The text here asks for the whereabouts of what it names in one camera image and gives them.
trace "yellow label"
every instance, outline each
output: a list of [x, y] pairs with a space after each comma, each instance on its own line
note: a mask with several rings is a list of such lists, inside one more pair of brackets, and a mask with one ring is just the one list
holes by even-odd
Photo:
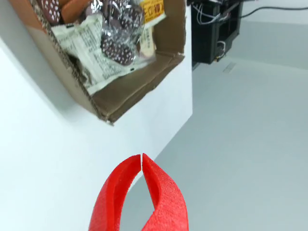
[[148, 23], [164, 13], [164, 0], [144, 0], [140, 6], [144, 10], [144, 23]]

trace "orange snack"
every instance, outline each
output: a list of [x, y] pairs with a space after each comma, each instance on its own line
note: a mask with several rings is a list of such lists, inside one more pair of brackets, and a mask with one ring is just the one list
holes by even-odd
[[70, 0], [59, 0], [59, 7], [63, 7], [65, 4], [67, 4]]
[[65, 24], [75, 22], [84, 9], [89, 4], [90, 0], [70, 0], [61, 10], [61, 15]]

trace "snack package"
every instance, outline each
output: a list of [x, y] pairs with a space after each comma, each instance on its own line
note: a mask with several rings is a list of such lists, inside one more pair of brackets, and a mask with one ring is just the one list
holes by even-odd
[[149, 55], [139, 56], [137, 49], [133, 51], [134, 54], [123, 50], [123, 54], [115, 56], [118, 47], [110, 46], [110, 43], [106, 50], [102, 49], [104, 45], [102, 43], [102, 26], [102, 15], [94, 14], [88, 16], [80, 25], [52, 27], [62, 49], [79, 60], [77, 64], [86, 79], [84, 85], [89, 94], [94, 94], [116, 78], [141, 69], [155, 61], [155, 52], [150, 57]]
[[61, 20], [68, 24], [54, 26], [52, 31], [62, 49], [77, 59], [89, 94], [155, 61], [156, 46], [149, 23], [159, 22], [157, 18], [164, 11], [148, 18], [141, 7], [149, 6], [148, 0], [140, 4], [135, 0], [63, 1], [66, 3], [58, 4], [64, 5]]
[[166, 18], [164, 0], [139, 0], [144, 10], [144, 28], [151, 28]]

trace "cardboard flap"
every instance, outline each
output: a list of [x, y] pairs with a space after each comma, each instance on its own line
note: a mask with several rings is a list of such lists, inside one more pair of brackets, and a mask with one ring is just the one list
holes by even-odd
[[156, 62], [121, 77], [93, 95], [103, 116], [111, 122], [156, 88], [164, 77], [183, 59], [182, 55], [156, 55]]
[[158, 51], [184, 53], [186, 42], [186, 5], [183, 0], [164, 0], [167, 18], [154, 28]]

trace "chocolate cookie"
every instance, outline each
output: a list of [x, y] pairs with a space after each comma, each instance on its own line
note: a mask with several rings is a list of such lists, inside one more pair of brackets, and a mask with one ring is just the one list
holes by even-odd
[[115, 43], [111, 38], [102, 39], [102, 51], [107, 58], [124, 66], [135, 59], [134, 52], [127, 45]]
[[59, 0], [39, 0], [38, 3], [48, 22], [57, 25], [60, 22]]
[[129, 5], [122, 12], [120, 24], [124, 30], [134, 32], [138, 30], [144, 21], [144, 12], [141, 6]]

